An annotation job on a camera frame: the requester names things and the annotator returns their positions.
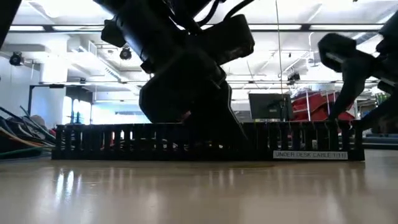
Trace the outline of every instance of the security camera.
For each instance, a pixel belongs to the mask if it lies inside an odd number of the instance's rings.
[[[300,80],[299,72],[293,72],[287,76],[287,81],[289,81],[287,85],[294,85],[295,81],[299,80]]]
[[[121,60],[130,60],[131,59],[131,51],[129,47],[123,47],[122,51],[120,52],[120,59]]]
[[[22,57],[22,52],[14,52],[10,57],[10,64],[13,66],[21,66],[24,64],[24,58]]]

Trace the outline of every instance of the white pillar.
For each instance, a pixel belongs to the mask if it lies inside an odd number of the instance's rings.
[[[51,55],[40,66],[40,82],[66,82],[68,63],[64,57]],[[63,98],[66,88],[36,87],[33,90],[31,115],[39,115],[48,128],[62,124]]]

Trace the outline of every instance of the floor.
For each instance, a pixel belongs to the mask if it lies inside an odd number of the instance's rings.
[[[398,151],[363,162],[0,164],[0,223],[398,223]]]

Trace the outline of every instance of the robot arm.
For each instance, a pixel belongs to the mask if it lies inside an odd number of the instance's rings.
[[[363,129],[373,127],[381,118],[395,116],[398,102],[398,12],[379,31],[383,35],[376,47],[377,58],[356,50],[356,41],[338,34],[327,34],[318,43],[322,63],[343,75],[343,87],[329,119],[337,119],[362,93],[365,81],[373,76],[380,79],[378,88],[390,98],[362,119]]]
[[[141,89],[145,115],[154,123],[184,119],[196,139],[211,135],[239,144],[246,137],[231,111],[231,88],[220,65],[253,52],[245,16],[232,17],[253,0],[244,0],[224,21],[202,30],[224,1],[215,0],[209,16],[195,22],[210,0],[95,0],[114,15],[101,38],[118,47],[128,43],[143,61],[142,69],[154,74]]]

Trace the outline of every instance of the fluorescent light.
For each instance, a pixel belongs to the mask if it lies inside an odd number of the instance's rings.
[[[40,4],[45,13],[52,18],[60,16],[106,16],[107,18],[112,18],[112,15],[104,11],[99,4],[92,0],[35,0],[34,2]]]
[[[388,16],[386,16],[385,18],[381,19],[378,21],[378,23],[385,23],[387,22],[396,12],[393,12],[391,14],[389,14]]]
[[[213,25],[204,25],[202,26],[202,29],[207,29],[212,27]],[[258,25],[249,25],[249,28],[251,30],[277,30],[278,28],[280,30],[299,30],[301,29],[301,25],[278,25],[277,24],[258,24]]]
[[[378,31],[383,24],[361,25],[361,24],[339,24],[339,25],[312,25],[310,30],[374,30]]]
[[[104,26],[53,26],[57,31],[102,31]]]
[[[95,100],[94,103],[137,103],[139,100]]]
[[[356,34],[356,35],[353,37],[353,39],[356,40],[356,39],[362,37],[362,36],[365,35],[365,34],[366,34],[365,32],[358,33],[358,34]]]
[[[10,26],[10,31],[44,31],[42,26]]]

